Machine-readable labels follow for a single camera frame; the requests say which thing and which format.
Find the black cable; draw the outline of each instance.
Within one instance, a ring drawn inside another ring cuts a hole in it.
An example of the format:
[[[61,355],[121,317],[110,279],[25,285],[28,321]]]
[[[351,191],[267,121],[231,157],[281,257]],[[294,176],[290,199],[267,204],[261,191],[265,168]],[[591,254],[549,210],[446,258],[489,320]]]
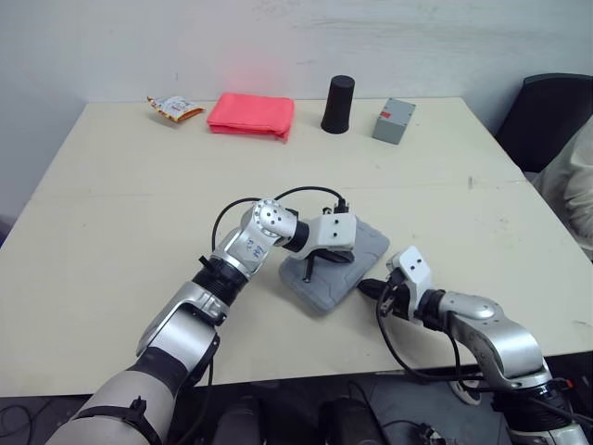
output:
[[[388,426],[392,426],[395,424],[409,424],[412,426],[416,426],[417,428],[421,428],[420,424],[417,424],[416,422],[412,422],[411,420],[406,420],[406,419],[398,419],[398,420],[392,420],[391,422],[387,422],[386,424],[382,424],[381,428],[387,428]]]
[[[391,343],[391,340],[389,339],[389,335],[387,334],[387,330],[385,329],[385,323],[383,321],[383,317],[381,316],[381,306],[385,302],[385,299],[387,297],[387,293],[389,292],[389,289],[390,289],[390,286],[386,285],[383,289],[383,292],[381,293],[381,296],[377,300],[377,305],[375,306],[375,318],[377,319],[377,324],[379,324],[379,329],[381,330],[381,335],[383,336],[383,340],[385,341],[385,344],[386,344],[387,348],[389,349],[389,352],[391,352],[391,355],[393,355],[393,358],[396,359],[396,362],[399,363],[399,365],[402,368],[404,368],[404,370],[407,373],[414,375],[415,377],[419,378],[420,380],[424,380],[424,381],[428,381],[428,382],[451,382],[451,381],[459,380],[460,378],[463,380],[479,380],[480,379],[479,376],[461,374],[458,372],[456,372],[455,375],[430,375],[427,373],[423,373],[421,371],[416,371],[415,369],[409,367],[401,359],[401,357],[399,357],[395,348],[393,347],[393,344]]]
[[[241,204],[242,202],[250,202],[250,201],[253,202],[253,201],[259,201],[259,200],[260,200],[259,197],[242,197],[241,199],[237,199],[236,201],[233,201],[231,204],[229,204],[224,209],[222,209],[221,213],[219,213],[219,216],[216,218],[216,221],[214,222],[214,226],[212,227],[212,238],[211,238],[212,251],[214,251],[214,249],[216,248],[216,231],[219,229],[219,224],[221,223],[221,219],[224,216],[224,214],[227,211],[229,211],[231,208],[236,206],[237,204]]]
[[[444,332],[445,332],[445,334],[447,334],[447,337],[448,337],[449,341],[451,342],[451,346],[453,347],[453,354],[455,355],[455,374],[461,375],[460,349],[457,346],[457,341],[455,341],[455,337],[449,331],[444,331]],[[468,380],[468,379],[459,378],[458,382],[465,391],[480,392],[480,393],[494,391],[494,389],[492,389],[492,388],[468,387],[463,380]]]
[[[1,423],[3,425],[3,428],[6,428],[4,426],[4,416],[8,411],[13,410],[13,409],[19,409],[19,410],[23,411],[25,413],[25,415],[27,416],[27,423],[19,426],[16,429],[13,429],[12,431],[7,431],[7,432],[3,431],[2,433],[0,433],[0,439],[15,436],[19,432],[21,432],[25,429],[28,429],[29,432],[27,434],[27,441],[25,443],[27,445],[30,445],[32,442],[34,421],[39,416],[39,414],[41,414],[42,411],[49,406],[49,404],[51,402],[52,402],[52,400],[48,400],[46,403],[44,403],[44,405],[39,410],[37,410],[37,412],[35,414],[31,414],[31,412],[29,411],[29,409],[26,406],[20,405],[20,404],[9,405],[9,406],[6,406],[5,408],[3,408],[2,410],[0,410],[0,419],[2,419]]]
[[[197,415],[196,420],[192,424],[192,426],[187,430],[187,432],[183,435],[183,437],[177,442],[177,445],[183,445],[185,443],[189,443],[189,440],[193,437],[196,433],[197,429],[202,425],[204,421],[204,417],[206,416],[206,409],[208,408],[208,401],[210,399],[210,393],[212,392],[212,379],[214,377],[214,358],[210,359],[210,363],[208,366],[208,385],[206,386],[206,395],[204,396],[204,401],[202,402],[202,406],[200,408],[200,412]]]
[[[555,406],[550,406],[547,403],[545,403],[544,401],[534,399],[533,397],[530,397],[528,400],[536,405],[541,406],[542,408],[546,408],[548,411],[555,413],[555,414],[559,415],[560,417],[564,417],[567,420],[573,420],[577,423],[581,423],[581,422],[593,423],[593,419],[591,417],[587,417],[586,415],[570,414],[568,411],[561,410],[560,408],[556,408]]]
[[[375,413],[374,409],[371,406],[371,402],[369,401],[369,398],[367,397],[367,393],[365,392],[365,390],[362,389],[361,385],[359,385],[358,383],[356,383],[353,380],[348,380],[347,384],[348,384],[348,393],[350,394],[350,398],[352,399],[352,392],[350,390],[350,386],[352,386],[359,391],[360,395],[364,399],[364,403],[367,405],[367,408],[371,412],[372,418],[374,419],[374,422],[377,425],[377,428],[379,428],[379,431],[381,432],[381,436],[383,437],[383,440],[386,443],[390,443],[389,438],[387,437],[387,434],[385,433],[383,426],[381,425],[381,423],[379,422],[379,419],[377,418],[377,414]]]
[[[22,431],[23,429],[27,429],[27,441],[25,442],[27,445],[31,445],[31,441],[32,441],[32,430],[33,430],[33,416],[31,414],[31,412],[29,411],[29,409],[26,406],[23,405],[10,405],[7,406],[6,408],[4,408],[3,410],[0,411],[0,413],[2,415],[4,415],[4,413],[6,413],[9,410],[21,410],[25,413],[25,415],[27,416],[27,423],[23,426],[20,426],[19,428],[13,430],[13,431],[9,431],[7,433],[3,433],[2,435],[0,435],[0,438],[8,438],[11,436],[14,436],[16,434],[18,434],[20,431]]]
[[[371,403],[369,402],[367,393],[364,392],[364,389],[362,389],[362,386],[352,380],[348,380],[348,394],[350,394],[350,398],[352,398],[352,391],[350,391],[350,386],[356,388],[359,391],[360,395],[362,396],[362,399],[364,400],[364,403],[372,411]]]
[[[304,190],[317,190],[318,192],[326,192],[326,193],[330,193],[330,194],[334,195],[338,199],[342,199],[342,200],[344,199],[342,197],[342,195],[340,195],[339,193],[337,193],[335,190],[332,190],[331,188],[327,188],[327,187],[319,187],[317,185],[305,185],[303,187],[291,188],[290,190],[286,190],[285,192],[281,193],[280,195],[278,195],[274,199],[275,200],[282,199],[286,195],[291,195],[291,194],[296,193],[296,192],[302,192]]]
[[[460,350],[457,346],[457,341],[455,341],[455,338],[451,335],[451,333],[446,332],[446,334],[447,334],[449,340],[451,341],[451,345],[453,346],[453,351],[455,353],[455,370],[459,374],[460,369],[461,369]],[[465,385],[465,383],[461,379],[459,380],[459,383],[460,383],[461,387],[468,392],[480,392],[480,393],[483,393],[483,392],[506,392],[509,394],[515,394],[512,390],[502,390],[502,389],[493,389],[493,388],[471,388],[471,387],[468,387],[467,385]],[[571,411],[568,412],[563,409],[556,408],[555,406],[548,405],[544,401],[534,399],[533,397],[528,398],[528,400],[536,405],[539,405],[539,406],[547,409],[548,411],[550,411],[552,413],[559,415],[560,417],[567,419],[567,420],[571,420],[571,421],[574,421],[577,423],[583,423],[583,422],[593,423],[593,418],[587,417],[582,414],[573,413],[572,412],[573,408],[570,404],[569,404],[569,406],[571,406]]]

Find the gray block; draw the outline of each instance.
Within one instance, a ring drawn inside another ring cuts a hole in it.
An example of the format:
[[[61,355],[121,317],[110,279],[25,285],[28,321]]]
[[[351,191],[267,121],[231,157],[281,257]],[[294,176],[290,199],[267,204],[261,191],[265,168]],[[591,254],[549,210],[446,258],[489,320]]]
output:
[[[389,240],[381,232],[357,218],[354,262],[337,264],[317,259],[311,281],[306,283],[303,276],[307,261],[288,257],[280,265],[280,278],[311,307],[319,312],[329,312],[359,283],[388,247]]]
[[[415,108],[415,105],[408,102],[387,99],[374,125],[372,137],[391,144],[399,144]]]

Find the white table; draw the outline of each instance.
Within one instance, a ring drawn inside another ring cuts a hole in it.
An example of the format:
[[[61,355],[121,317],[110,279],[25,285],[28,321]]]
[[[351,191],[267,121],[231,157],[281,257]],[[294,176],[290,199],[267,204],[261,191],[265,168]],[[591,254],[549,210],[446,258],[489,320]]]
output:
[[[591,264],[463,101],[410,99],[399,146],[370,138],[384,102],[357,100],[350,130],[329,135],[323,102],[297,101],[287,144],[210,133],[205,113],[177,125],[147,104],[88,105],[0,251],[0,395],[94,392],[194,275],[226,203],[304,184],[342,192],[390,238],[387,255],[416,245],[437,286],[498,301],[546,355],[591,350]],[[333,199],[285,203],[313,216]],[[215,383],[398,369],[369,301],[355,291],[311,313],[278,278],[284,256],[221,327]],[[367,276],[385,274],[381,260]],[[453,364],[444,336],[390,324],[413,365]]]

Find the folded pink cloth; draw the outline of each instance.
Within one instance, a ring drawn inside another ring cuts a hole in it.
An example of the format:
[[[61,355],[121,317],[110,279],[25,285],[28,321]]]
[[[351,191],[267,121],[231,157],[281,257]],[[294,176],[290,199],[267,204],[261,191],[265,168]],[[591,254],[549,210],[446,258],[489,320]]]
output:
[[[288,140],[295,102],[286,97],[224,93],[208,116],[214,133],[273,134]]]

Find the white wall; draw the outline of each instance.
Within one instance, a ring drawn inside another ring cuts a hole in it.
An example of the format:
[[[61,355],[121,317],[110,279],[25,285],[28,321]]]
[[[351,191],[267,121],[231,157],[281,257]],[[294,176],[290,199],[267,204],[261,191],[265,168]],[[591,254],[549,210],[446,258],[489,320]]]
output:
[[[496,130],[523,77],[593,72],[591,0],[0,0],[0,215],[87,101],[224,90],[461,95]]]

